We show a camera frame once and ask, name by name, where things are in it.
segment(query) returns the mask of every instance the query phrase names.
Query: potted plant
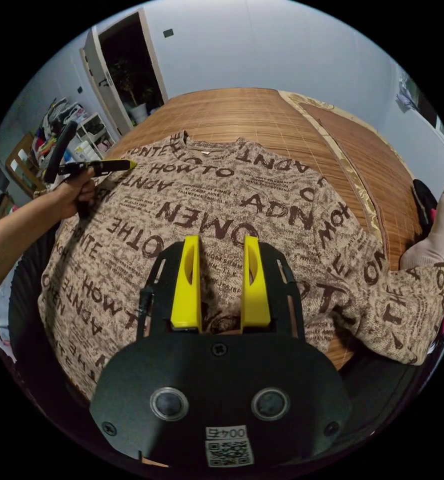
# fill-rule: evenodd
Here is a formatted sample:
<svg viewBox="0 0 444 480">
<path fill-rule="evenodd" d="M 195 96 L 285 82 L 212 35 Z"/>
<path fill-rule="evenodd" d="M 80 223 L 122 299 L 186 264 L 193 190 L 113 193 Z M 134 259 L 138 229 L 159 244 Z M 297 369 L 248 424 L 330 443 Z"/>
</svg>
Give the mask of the potted plant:
<svg viewBox="0 0 444 480">
<path fill-rule="evenodd" d="M 148 116 L 147 102 L 151 99 L 153 89 L 146 88 L 141 95 L 141 102 L 137 101 L 134 90 L 135 83 L 141 76 L 141 73 L 133 69 L 133 64 L 127 59 L 121 58 L 118 62 L 112 64 L 109 67 L 109 71 L 115 87 L 130 96 L 134 107 L 130 109 L 129 113 L 135 120 L 135 123 L 137 125 L 140 124 Z"/>
</svg>

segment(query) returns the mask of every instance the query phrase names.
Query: screw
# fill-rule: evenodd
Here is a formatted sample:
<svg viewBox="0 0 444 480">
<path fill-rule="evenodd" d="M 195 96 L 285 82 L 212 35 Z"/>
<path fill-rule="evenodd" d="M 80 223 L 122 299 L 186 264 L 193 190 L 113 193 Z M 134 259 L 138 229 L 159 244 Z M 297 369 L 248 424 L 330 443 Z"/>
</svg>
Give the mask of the screw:
<svg viewBox="0 0 444 480">
<path fill-rule="evenodd" d="M 222 357 L 227 353 L 227 346 L 224 343 L 214 343 L 212 345 L 212 353 L 216 357 Z"/>
<path fill-rule="evenodd" d="M 110 435 L 111 437 L 114 437 L 117 434 L 117 429 L 108 421 L 102 423 L 102 429 L 107 435 Z"/>
<path fill-rule="evenodd" d="M 325 430 L 323 431 L 323 434 L 327 437 L 331 437 L 332 435 L 335 435 L 338 432 L 338 429 L 340 428 L 339 424 L 335 421 L 331 421 L 326 427 Z"/>
</svg>

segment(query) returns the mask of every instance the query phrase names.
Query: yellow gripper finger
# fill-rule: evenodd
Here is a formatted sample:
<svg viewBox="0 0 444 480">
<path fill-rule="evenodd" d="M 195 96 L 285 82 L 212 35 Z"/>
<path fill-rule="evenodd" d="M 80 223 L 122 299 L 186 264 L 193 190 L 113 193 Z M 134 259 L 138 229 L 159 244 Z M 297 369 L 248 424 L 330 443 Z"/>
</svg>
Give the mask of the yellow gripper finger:
<svg viewBox="0 0 444 480">
<path fill-rule="evenodd" d="M 241 325 L 266 328 L 270 324 L 267 287 L 262 267 L 258 238 L 246 236 L 243 247 L 243 283 Z"/>
<path fill-rule="evenodd" d="M 198 235 L 185 237 L 170 320 L 174 329 L 202 332 Z"/>
</svg>

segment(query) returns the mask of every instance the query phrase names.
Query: black handle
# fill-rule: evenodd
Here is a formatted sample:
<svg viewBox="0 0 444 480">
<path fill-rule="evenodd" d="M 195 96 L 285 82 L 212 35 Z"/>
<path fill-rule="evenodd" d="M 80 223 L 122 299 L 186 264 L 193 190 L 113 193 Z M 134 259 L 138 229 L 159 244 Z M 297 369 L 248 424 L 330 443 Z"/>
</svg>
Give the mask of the black handle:
<svg viewBox="0 0 444 480">
<path fill-rule="evenodd" d="M 77 210 L 78 210 L 78 216 L 80 220 L 85 220 L 89 217 L 90 211 L 89 211 L 89 205 L 87 201 L 78 201 L 77 202 Z"/>
<path fill-rule="evenodd" d="M 60 162 L 65 154 L 65 150 L 68 148 L 68 144 L 77 133 L 77 128 L 78 123 L 72 120 L 67 124 L 60 134 L 57 143 L 53 147 L 53 153 L 45 171 L 44 180 L 46 183 L 52 184 L 55 181 L 55 178 L 57 178 L 58 167 L 60 166 Z"/>
</svg>

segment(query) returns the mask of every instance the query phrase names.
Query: hand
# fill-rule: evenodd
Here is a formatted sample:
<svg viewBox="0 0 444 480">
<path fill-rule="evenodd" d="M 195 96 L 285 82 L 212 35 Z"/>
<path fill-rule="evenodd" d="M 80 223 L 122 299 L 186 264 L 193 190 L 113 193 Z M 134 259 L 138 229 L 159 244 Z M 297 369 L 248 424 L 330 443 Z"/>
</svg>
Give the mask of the hand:
<svg viewBox="0 0 444 480">
<path fill-rule="evenodd" d="M 94 203 L 95 182 L 91 180 L 95 171 L 92 167 L 84 170 L 75 178 L 62 182 L 54 190 L 57 194 L 57 205 L 60 208 L 60 220 L 69 219 L 77 213 L 77 201 Z"/>
</svg>

